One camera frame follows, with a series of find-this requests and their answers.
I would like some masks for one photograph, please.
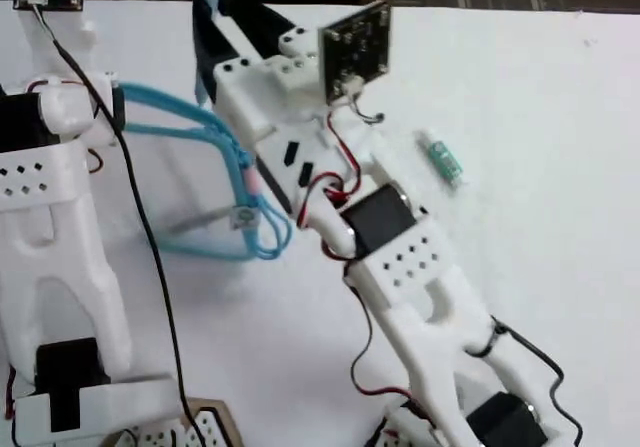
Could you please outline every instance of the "black wire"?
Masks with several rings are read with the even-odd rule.
[[[356,98],[351,99],[351,104],[353,105],[353,110],[358,117],[360,117],[366,124],[381,124],[384,122],[385,115],[382,112],[377,113],[375,116],[370,116],[363,114],[360,110],[360,106],[358,105],[358,100]]]
[[[131,437],[133,439],[133,445],[134,447],[138,447],[138,436],[136,434],[133,433],[133,430],[130,429],[124,429],[123,432],[125,434],[128,434],[129,437]]]
[[[380,440],[380,436],[382,435],[382,431],[384,430],[386,425],[387,418],[384,417],[378,424],[378,427],[376,427],[376,430],[373,432],[371,438],[367,440],[366,444],[364,444],[364,447],[376,447],[376,444],[378,443],[378,440]]]
[[[16,437],[16,416],[13,416],[11,420],[11,442],[13,442],[14,447],[20,447],[18,443],[18,438]]]
[[[493,320],[496,322],[497,327],[504,329],[506,332],[511,334],[511,337],[513,337],[516,342],[522,345],[525,349],[527,349],[533,355],[538,357],[542,362],[547,364],[551,368],[551,370],[553,370],[556,373],[558,378],[555,380],[555,382],[551,386],[551,389],[549,389],[549,397],[551,397],[551,402],[553,403],[553,406],[556,408],[556,410],[560,413],[560,415],[562,415],[565,419],[571,422],[576,427],[576,429],[578,429],[578,434],[576,435],[576,439],[573,442],[573,445],[579,446],[580,442],[582,442],[584,429],[582,428],[582,425],[580,424],[580,422],[576,420],[575,417],[573,417],[566,410],[564,410],[564,408],[562,408],[562,406],[558,402],[558,399],[556,398],[556,393],[565,379],[564,371],[562,370],[562,368],[551,357],[549,357],[542,350],[540,350],[538,347],[533,345],[533,343],[531,343],[524,336],[522,336],[521,334],[513,330],[507,324],[499,321],[495,317],[493,318]]]
[[[96,152],[95,149],[88,149],[88,151],[89,151],[89,154],[91,154],[91,156],[98,161],[98,166],[94,167],[93,169],[90,169],[89,173],[97,174],[104,168],[104,159],[98,152]]]
[[[191,426],[195,430],[195,432],[196,432],[196,434],[198,436],[198,440],[200,441],[200,444],[202,445],[202,447],[205,447],[206,446],[206,440],[205,440],[204,436],[202,435],[202,432],[200,431],[200,428],[198,427],[198,424],[196,423],[195,419],[193,418],[193,415],[191,414],[191,409],[189,409],[189,403],[187,401],[187,396],[185,394],[184,378],[183,378],[183,374],[182,374],[182,361],[180,359],[180,347],[178,345],[178,334],[177,334],[177,331],[176,331],[175,320],[173,318],[173,307],[171,305],[171,296],[169,294],[169,286],[167,285],[167,279],[166,279],[166,276],[165,276],[165,273],[164,273],[164,267],[162,265],[162,259],[160,258],[160,251],[158,249],[158,244],[156,242],[155,236],[153,235],[153,231],[151,229],[151,225],[149,224],[149,220],[147,218],[147,214],[146,214],[145,209],[144,209],[144,204],[142,202],[142,198],[140,197],[140,191],[138,190],[138,183],[136,181],[136,176],[135,176],[135,172],[134,172],[134,169],[133,169],[133,160],[131,159],[131,154],[129,152],[129,147],[127,145],[127,142],[124,139],[124,135],[122,135],[121,130],[118,128],[116,120],[111,115],[111,112],[109,111],[109,108],[107,107],[107,105],[105,104],[104,100],[102,99],[102,97],[100,96],[98,91],[96,90],[95,86],[91,83],[91,81],[89,80],[87,75],[82,70],[82,67],[80,67],[80,65],[73,58],[73,56],[60,44],[60,42],[58,42],[58,40],[56,39],[55,35],[53,34],[51,29],[47,25],[46,21],[44,20],[44,16],[40,15],[38,17],[38,20],[40,21],[40,23],[43,26],[43,28],[46,29],[51,34],[51,40],[53,42],[54,47],[56,48],[56,50],[60,54],[60,57],[62,57],[62,59],[71,68],[71,70],[73,70],[76,73],[76,75],[80,78],[82,83],[85,85],[85,87],[87,88],[87,90],[91,94],[91,97],[93,97],[94,101],[98,104],[98,106],[100,107],[100,110],[102,111],[102,113],[104,114],[105,118],[107,119],[107,122],[109,122],[109,125],[113,129],[113,132],[114,132],[116,138],[118,139],[118,142],[120,143],[120,148],[122,149],[122,153],[124,155],[125,164],[126,164],[126,167],[127,167],[127,175],[129,177],[129,183],[131,184],[131,191],[133,193],[133,198],[134,198],[135,203],[136,203],[136,209],[138,210],[138,215],[140,217],[140,221],[142,223],[142,226],[144,228],[145,234],[147,236],[147,240],[149,242],[149,246],[151,247],[151,252],[153,253],[153,259],[155,261],[156,269],[158,271],[158,277],[160,278],[160,284],[162,286],[162,295],[163,295],[163,298],[164,298],[164,305],[165,305],[165,309],[167,311],[167,317],[168,317],[168,320],[169,320],[169,329],[171,331],[171,342],[173,344],[173,353],[174,353],[174,357],[175,357],[175,361],[176,361],[176,370],[177,370],[177,375],[178,375],[178,390],[179,390],[179,393],[180,393],[180,401],[182,403],[182,408],[184,410],[184,415],[187,417],[187,419],[189,420],[189,423],[191,424]]]
[[[363,388],[359,384],[358,379],[356,378],[356,367],[358,366],[358,362],[360,362],[360,360],[364,357],[364,355],[369,351],[369,348],[371,347],[371,342],[373,341],[373,323],[371,321],[371,315],[367,310],[367,306],[365,305],[364,299],[360,295],[360,292],[358,292],[355,288],[351,288],[351,292],[353,292],[353,295],[356,296],[356,298],[358,299],[358,302],[360,303],[360,306],[362,307],[364,316],[367,319],[367,329],[369,331],[367,343],[364,349],[362,349],[362,351],[358,354],[358,356],[353,360],[353,362],[351,363],[351,368],[349,369],[351,382],[353,383],[354,387],[358,392],[368,397],[377,397],[379,395],[385,395],[385,394],[402,395],[403,397],[406,397],[408,401],[412,402],[416,410],[420,412],[421,415],[419,415],[418,417],[428,421],[433,428],[436,428],[436,424],[431,418],[431,416],[427,414],[427,412],[422,408],[422,406],[418,403],[418,401],[411,395],[411,392],[409,392],[408,390],[400,389],[398,387],[383,387],[381,389],[368,390]]]

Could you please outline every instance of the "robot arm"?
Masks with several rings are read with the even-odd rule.
[[[112,381],[130,376],[132,343],[102,245],[86,152],[111,142],[113,131],[34,16],[34,6],[49,1],[52,10],[81,10],[83,0],[16,0],[42,75],[24,89],[0,92],[7,127],[0,135],[0,322],[9,362],[34,386],[15,401],[15,441],[24,446],[103,438],[180,413],[170,377]],[[53,12],[49,20],[117,114],[124,98],[115,79],[91,69],[91,24],[81,13]],[[64,318],[46,324],[45,311],[59,315],[61,303],[52,299],[64,303]]]
[[[264,46],[264,36],[254,32],[270,25],[271,14],[256,7],[247,20],[247,9],[234,19],[249,40]],[[271,25],[278,26],[279,17],[273,15]],[[363,84],[388,71],[390,20],[390,7],[377,3],[317,34],[274,28],[276,40],[266,45],[280,52],[263,47],[263,56],[273,55],[257,63],[227,52],[209,90],[216,111],[256,153],[262,176],[291,218],[320,234],[325,253],[347,262],[345,282],[405,365],[411,394],[433,420],[441,445],[573,445],[549,386],[532,371],[531,356],[489,314],[412,179],[370,125],[375,118],[355,104]],[[344,97],[357,116],[341,108]],[[368,192],[352,188],[353,195],[336,195],[347,184],[360,186],[363,176],[374,183]],[[509,393],[469,418],[454,381],[455,358],[464,353],[483,358]],[[505,407],[509,403],[513,408]]]

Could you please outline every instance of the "red wire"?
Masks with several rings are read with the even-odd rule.
[[[360,385],[360,383],[358,382],[356,378],[356,367],[358,366],[358,363],[360,362],[360,360],[365,356],[365,354],[369,351],[369,348],[371,347],[371,342],[373,341],[373,323],[371,321],[371,316],[369,315],[369,311],[367,310],[367,306],[364,303],[364,299],[362,298],[362,295],[360,295],[360,292],[358,292],[355,288],[351,288],[351,291],[356,296],[356,299],[358,299],[358,302],[362,307],[362,311],[364,312],[364,316],[367,320],[367,329],[369,330],[369,338],[367,340],[367,344],[365,345],[364,349],[358,354],[358,356],[353,360],[353,362],[351,363],[351,368],[349,369],[350,375],[351,375],[351,382],[353,383],[354,387],[358,392],[360,392],[362,395],[366,395],[367,397],[377,397],[379,395],[384,395],[384,394],[402,395],[406,397],[407,400],[410,400],[414,404],[419,406],[425,413],[427,420],[431,423],[431,425],[435,426],[436,424],[429,417],[429,415],[426,414],[426,411],[420,406],[420,403],[415,399],[415,397],[411,394],[409,390],[402,389],[400,387],[383,387],[381,389],[366,389],[362,387],[362,385]]]
[[[329,247],[329,244],[327,244],[327,242],[324,240],[322,241],[321,245],[322,245],[322,253],[327,257],[329,257],[331,260],[337,260],[340,262],[350,262],[352,260],[355,260],[355,258],[342,257],[341,255],[336,254],[333,250],[331,250],[331,247]]]
[[[13,410],[13,383],[16,380],[16,369],[13,365],[9,366],[9,379],[7,380],[7,390],[5,392],[4,418],[6,420],[13,419],[15,411]]]
[[[353,155],[353,152],[351,152],[351,149],[349,148],[349,146],[342,140],[338,132],[336,132],[335,128],[333,127],[332,118],[333,118],[333,111],[329,112],[329,114],[327,115],[327,120],[326,120],[327,128],[336,137],[336,139],[338,140],[338,144],[340,145],[340,148],[346,155],[353,169],[356,171],[356,182],[349,191],[345,192],[344,179],[340,177],[340,175],[338,175],[336,172],[323,172],[322,174],[316,176],[309,184],[309,188],[307,189],[307,194],[304,198],[304,202],[302,203],[302,208],[300,209],[300,213],[298,214],[297,225],[299,228],[304,227],[304,220],[307,215],[307,203],[309,202],[309,197],[311,196],[311,192],[318,185],[318,182],[320,182],[323,179],[326,179],[327,177],[331,177],[338,181],[338,186],[336,188],[339,190],[326,189],[326,193],[328,194],[329,199],[334,203],[348,201],[349,197],[351,197],[358,190],[360,190],[360,187],[362,185],[362,168],[360,167],[360,164],[358,163],[358,160],[356,159],[355,155]],[[325,251],[325,254],[327,254],[330,258],[334,258],[332,257],[332,255],[335,256],[335,254],[330,255],[327,252],[330,252],[328,247],[327,247],[327,251]],[[335,258],[334,260],[343,260],[343,258]]]
[[[358,190],[360,190],[360,186],[362,185],[362,168],[360,167],[360,164],[358,163],[358,160],[356,159],[355,155],[353,155],[353,152],[351,152],[351,149],[349,148],[349,146],[344,142],[344,140],[342,140],[342,137],[338,135],[338,132],[336,132],[336,129],[333,127],[332,119],[333,119],[333,111],[329,112],[329,114],[327,115],[327,128],[338,140],[338,144],[340,144],[340,148],[342,149],[344,154],[347,156],[347,159],[349,160],[349,163],[351,164],[353,169],[356,171],[356,183],[353,185],[351,190],[349,190],[348,192],[344,192],[344,191],[332,192],[332,194],[337,195],[338,197],[346,200],[351,195],[355,194]]]
[[[323,172],[322,174],[316,176],[311,183],[309,184],[309,188],[307,189],[307,194],[304,197],[304,202],[302,203],[302,208],[300,209],[300,213],[298,214],[297,225],[298,228],[304,227],[304,218],[307,216],[307,203],[309,203],[309,197],[311,196],[311,192],[318,185],[321,180],[326,178],[332,178],[338,181],[338,188],[344,188],[344,180],[335,172]]]

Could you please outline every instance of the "blue wire bundle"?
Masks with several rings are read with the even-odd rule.
[[[163,250],[235,262],[248,261],[254,258],[274,260],[280,257],[291,241],[293,235],[291,224],[264,196],[261,194],[255,195],[249,191],[244,172],[255,168],[254,159],[240,146],[229,127],[214,113],[159,90],[131,83],[122,83],[120,86],[124,90],[125,99],[128,102],[148,105],[200,125],[200,127],[190,129],[171,129],[147,124],[128,123],[125,127],[125,132],[193,140],[217,147],[227,166],[236,206],[257,209],[273,229],[276,238],[276,246],[267,248],[260,243],[257,229],[243,230],[247,251],[233,253],[188,245],[165,237],[161,238],[159,242]]]

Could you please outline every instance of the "green component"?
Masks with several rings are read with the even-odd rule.
[[[444,142],[434,142],[428,149],[427,155],[438,173],[449,185],[457,187],[462,181],[462,167],[447,148]]]

